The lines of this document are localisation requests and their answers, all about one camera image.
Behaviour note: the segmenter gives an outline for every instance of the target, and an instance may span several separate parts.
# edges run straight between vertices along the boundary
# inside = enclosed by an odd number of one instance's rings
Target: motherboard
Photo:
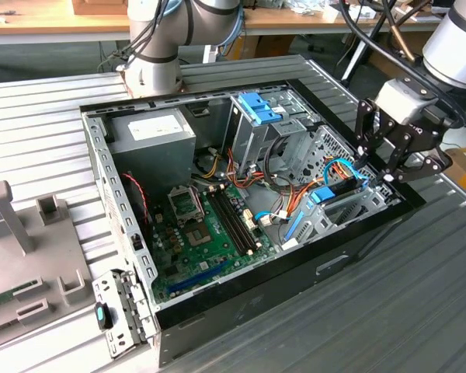
[[[238,190],[227,186],[214,192],[191,192],[190,198],[171,198],[153,208],[155,225],[152,258],[158,277],[155,299],[166,302],[276,253],[259,227],[245,220],[247,207]],[[203,217],[181,224],[184,211],[192,212],[194,200]]]

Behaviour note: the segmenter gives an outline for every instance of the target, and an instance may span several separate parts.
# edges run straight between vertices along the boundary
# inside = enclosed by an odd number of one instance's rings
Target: chip
[[[191,246],[198,246],[212,241],[209,229],[207,229],[207,226],[203,221],[201,223],[187,225],[183,229],[183,232],[188,238],[188,242]]]
[[[170,266],[164,269],[164,274],[166,276],[172,276],[174,274],[178,273],[178,267],[177,266]]]

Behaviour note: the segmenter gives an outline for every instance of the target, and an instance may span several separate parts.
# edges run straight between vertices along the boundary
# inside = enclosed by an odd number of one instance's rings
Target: wooden desk
[[[0,0],[0,12],[17,11],[0,23],[0,44],[36,44],[129,39],[126,16],[75,16],[69,0]],[[374,20],[359,22],[370,29]],[[325,21],[321,14],[300,16],[289,9],[245,10],[249,36],[301,33],[348,33],[345,21]],[[428,31],[435,23],[406,23],[401,30]]]

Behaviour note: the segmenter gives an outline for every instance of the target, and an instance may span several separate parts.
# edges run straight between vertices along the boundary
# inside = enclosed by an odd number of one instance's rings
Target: blue plastic clip
[[[258,93],[242,93],[238,96],[238,101],[254,116],[257,124],[268,124],[282,119],[281,115],[272,111],[269,103]]]
[[[330,200],[335,197],[335,194],[326,186],[323,186],[319,189],[314,190],[311,193],[311,199],[316,203],[319,204],[324,200]]]

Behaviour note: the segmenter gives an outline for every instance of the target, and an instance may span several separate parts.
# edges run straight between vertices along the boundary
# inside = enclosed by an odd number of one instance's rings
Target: sheet metal
[[[300,57],[183,67],[190,89],[299,78],[352,126],[355,98]],[[14,207],[68,200],[94,277],[120,258],[77,106],[127,98],[117,74],[0,84],[0,180]],[[441,177],[363,262],[182,357],[165,371],[466,371],[466,198]],[[154,371],[142,348],[112,362],[91,308],[0,348],[0,371]]]

